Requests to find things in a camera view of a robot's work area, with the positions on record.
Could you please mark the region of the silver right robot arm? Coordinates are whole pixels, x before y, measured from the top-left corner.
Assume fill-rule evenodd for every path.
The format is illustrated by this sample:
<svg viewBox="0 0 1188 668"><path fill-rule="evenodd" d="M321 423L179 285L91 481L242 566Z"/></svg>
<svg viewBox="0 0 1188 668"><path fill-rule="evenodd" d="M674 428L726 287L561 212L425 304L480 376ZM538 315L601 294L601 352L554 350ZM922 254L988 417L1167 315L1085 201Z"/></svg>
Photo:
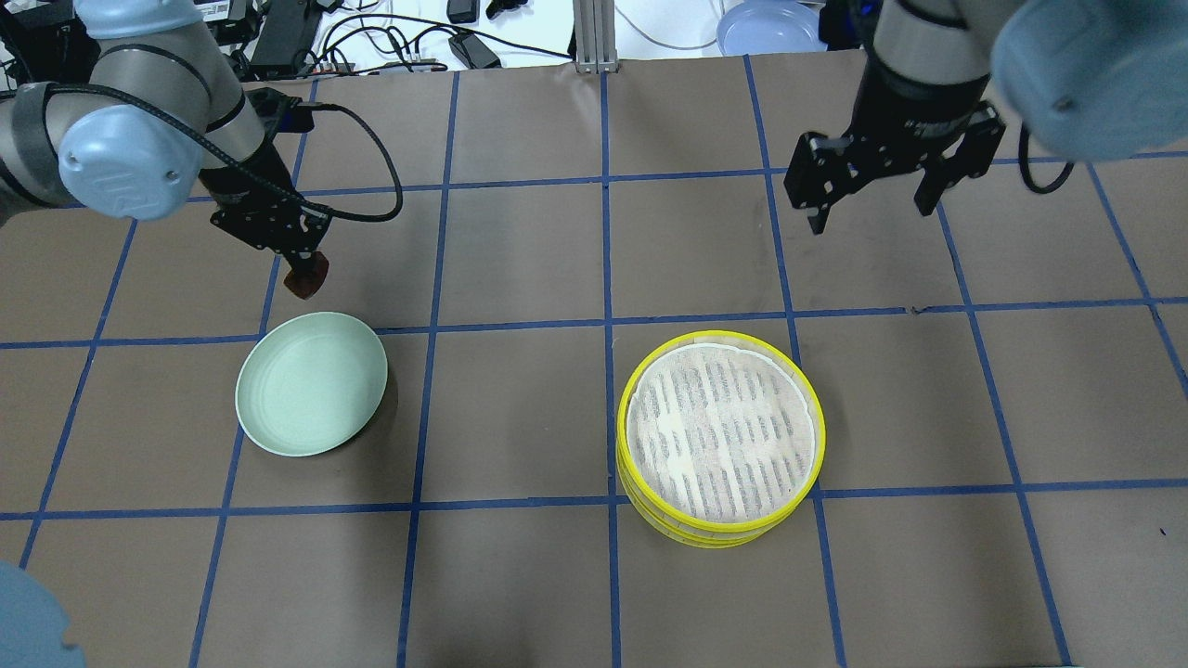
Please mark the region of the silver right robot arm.
<svg viewBox="0 0 1188 668"><path fill-rule="evenodd" d="M870 182L922 174L930 215L947 190L988 170L1020 120L1024 185L1048 194L1079 163L1124 160L1184 139L1183 1L830 1L820 33L865 51L842 136L805 132L784 189L814 234Z"/></svg>

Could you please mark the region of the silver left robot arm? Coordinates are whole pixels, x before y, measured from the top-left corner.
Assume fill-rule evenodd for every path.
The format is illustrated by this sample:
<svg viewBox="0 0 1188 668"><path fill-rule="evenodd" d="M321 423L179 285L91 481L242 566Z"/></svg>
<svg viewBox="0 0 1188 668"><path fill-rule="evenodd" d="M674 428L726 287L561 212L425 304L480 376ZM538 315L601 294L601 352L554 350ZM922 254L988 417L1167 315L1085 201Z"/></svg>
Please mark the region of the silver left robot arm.
<svg viewBox="0 0 1188 668"><path fill-rule="evenodd" d="M4 94L4 221L78 203L157 220L203 185L211 221L298 275L326 269L329 220L301 204L255 111L191 1L77 1L97 43L84 92L30 82Z"/></svg>

